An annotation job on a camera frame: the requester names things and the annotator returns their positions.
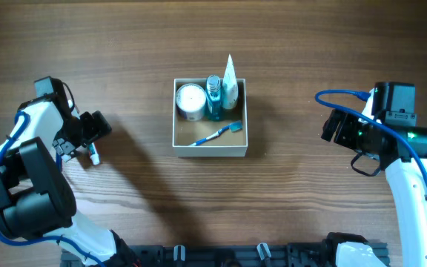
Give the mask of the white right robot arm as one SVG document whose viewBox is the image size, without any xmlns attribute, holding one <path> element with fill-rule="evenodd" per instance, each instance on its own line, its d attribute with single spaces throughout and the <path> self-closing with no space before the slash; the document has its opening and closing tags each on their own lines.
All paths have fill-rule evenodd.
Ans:
<svg viewBox="0 0 427 267">
<path fill-rule="evenodd" d="M 378 82 L 369 91 L 348 94 L 365 102 L 361 112 L 322 100 L 332 109 L 322 139 L 378 161 L 385 174 L 400 230 L 404 266 L 427 266 L 427 128 L 417 126 L 416 88 L 402 82 Z"/>
</svg>

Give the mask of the teal mouthwash bottle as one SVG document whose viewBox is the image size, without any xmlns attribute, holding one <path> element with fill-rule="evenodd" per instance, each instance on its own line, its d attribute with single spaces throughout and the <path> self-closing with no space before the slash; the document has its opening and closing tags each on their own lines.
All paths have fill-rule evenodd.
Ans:
<svg viewBox="0 0 427 267">
<path fill-rule="evenodd" d="M 210 75 L 206 80 L 206 97 L 208 117 L 212 121 L 220 121 L 222 119 L 222 92 L 221 80 L 216 75 Z"/>
</svg>

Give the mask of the clear cotton bud jar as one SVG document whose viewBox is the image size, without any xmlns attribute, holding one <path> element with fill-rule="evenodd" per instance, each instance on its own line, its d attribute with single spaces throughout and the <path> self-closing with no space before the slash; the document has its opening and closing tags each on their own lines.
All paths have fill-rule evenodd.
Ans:
<svg viewBox="0 0 427 267">
<path fill-rule="evenodd" d="M 204 89 L 194 83 L 181 86 L 175 95 L 178 113 L 188 121 L 195 122 L 204 117 L 206 102 Z"/>
</svg>

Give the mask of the white lotion tube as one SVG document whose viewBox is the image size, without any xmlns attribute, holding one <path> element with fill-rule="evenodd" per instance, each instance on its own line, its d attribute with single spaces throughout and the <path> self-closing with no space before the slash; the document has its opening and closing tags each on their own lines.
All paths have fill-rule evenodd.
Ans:
<svg viewBox="0 0 427 267">
<path fill-rule="evenodd" d="M 234 62 L 231 55 L 228 56 L 228 61 L 222 80 L 222 89 L 222 107 L 226 110 L 233 110 L 238 102 L 239 89 L 236 80 Z"/>
</svg>

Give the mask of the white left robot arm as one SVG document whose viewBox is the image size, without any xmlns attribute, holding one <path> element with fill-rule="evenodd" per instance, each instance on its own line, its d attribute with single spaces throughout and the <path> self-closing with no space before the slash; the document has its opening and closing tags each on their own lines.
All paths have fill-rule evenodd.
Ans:
<svg viewBox="0 0 427 267">
<path fill-rule="evenodd" d="M 0 145 L 0 242 L 49 242 L 85 266 L 136 266 L 138 258 L 114 231 L 76 207 L 61 163 L 76 157 L 112 128 L 96 111 L 77 114 L 73 95 L 51 76 L 35 81 L 36 98 L 22 103 Z"/>
</svg>

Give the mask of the blue white toothbrush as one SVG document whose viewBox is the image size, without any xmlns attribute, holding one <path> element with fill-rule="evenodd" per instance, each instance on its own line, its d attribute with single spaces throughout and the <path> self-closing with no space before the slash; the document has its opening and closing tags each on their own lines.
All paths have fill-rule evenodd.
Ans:
<svg viewBox="0 0 427 267">
<path fill-rule="evenodd" d="M 207 136 L 203 139 L 197 140 L 194 143 L 191 144 L 191 146 L 200 146 L 206 142 L 209 142 L 213 139 L 216 139 L 218 137 L 220 137 L 221 135 L 224 134 L 224 132 L 226 131 L 230 131 L 232 133 L 235 133 L 237 131 L 241 131 L 242 130 L 242 122 L 241 121 L 235 121 L 230 123 L 229 125 L 226 125 L 223 128 L 220 128 L 218 131 L 216 131 L 215 133 L 211 134 L 210 136 Z"/>
</svg>

